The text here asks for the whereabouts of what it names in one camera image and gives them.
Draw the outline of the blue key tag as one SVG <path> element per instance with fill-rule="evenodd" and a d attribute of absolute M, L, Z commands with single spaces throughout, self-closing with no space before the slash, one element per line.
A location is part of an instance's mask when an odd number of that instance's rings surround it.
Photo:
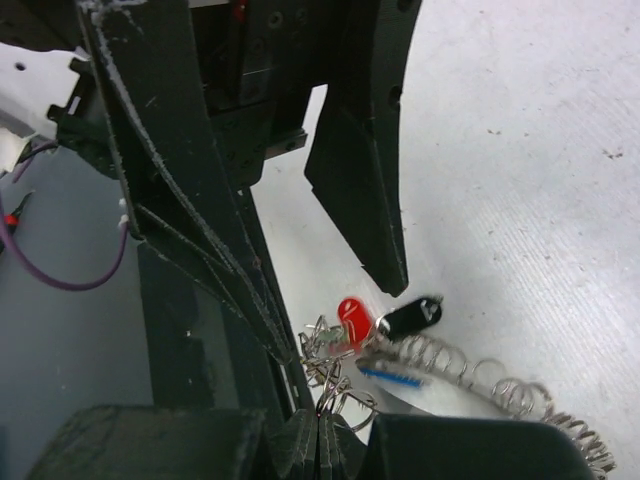
<path fill-rule="evenodd" d="M 419 389 L 422 388 L 425 384 L 425 382 L 421 379 L 410 377 L 407 375 L 401 375 L 399 373 L 394 373 L 391 371 L 373 369 L 368 367 L 359 367 L 358 370 L 361 374 L 367 377 L 376 378 L 397 385 L 402 385 L 404 387 Z"/>

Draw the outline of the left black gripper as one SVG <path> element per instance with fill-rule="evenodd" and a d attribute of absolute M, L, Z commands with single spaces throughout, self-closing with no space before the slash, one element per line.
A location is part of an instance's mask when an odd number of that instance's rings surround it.
<path fill-rule="evenodd" d="M 380 290 L 409 284 L 401 96 L 418 1 L 345 1 L 304 174 Z M 139 266 L 161 406 L 308 409 L 253 197 L 305 144 L 327 1 L 80 1 Z"/>

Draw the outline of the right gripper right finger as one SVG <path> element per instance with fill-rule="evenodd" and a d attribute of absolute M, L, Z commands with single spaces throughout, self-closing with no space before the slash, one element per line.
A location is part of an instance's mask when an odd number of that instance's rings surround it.
<path fill-rule="evenodd" d="M 319 418 L 321 479 L 605 479 L 552 426 L 383 414 L 362 443 L 337 414 Z"/>

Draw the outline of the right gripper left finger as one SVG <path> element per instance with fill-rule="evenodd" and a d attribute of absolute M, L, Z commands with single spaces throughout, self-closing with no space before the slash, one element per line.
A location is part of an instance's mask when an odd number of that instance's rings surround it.
<path fill-rule="evenodd" d="M 313 479 L 317 423 L 300 410 L 276 432 L 263 409 L 104 405 L 75 413 L 30 479 Z"/>

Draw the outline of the red key tag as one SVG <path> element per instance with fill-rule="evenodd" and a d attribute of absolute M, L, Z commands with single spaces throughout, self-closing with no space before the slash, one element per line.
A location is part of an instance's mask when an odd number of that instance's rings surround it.
<path fill-rule="evenodd" d="M 337 314 L 349 346 L 358 351 L 373 326 L 368 308 L 358 297 L 347 297 L 339 304 Z"/>

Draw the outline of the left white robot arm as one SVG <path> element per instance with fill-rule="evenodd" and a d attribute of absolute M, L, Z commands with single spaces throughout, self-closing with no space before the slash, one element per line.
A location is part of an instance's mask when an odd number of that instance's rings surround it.
<path fill-rule="evenodd" d="M 154 402 L 286 401 L 302 382 L 251 187 L 308 147 L 363 269 L 408 286 L 400 98 L 416 1 L 5 1 L 1 120 L 117 180 L 139 243 Z"/>

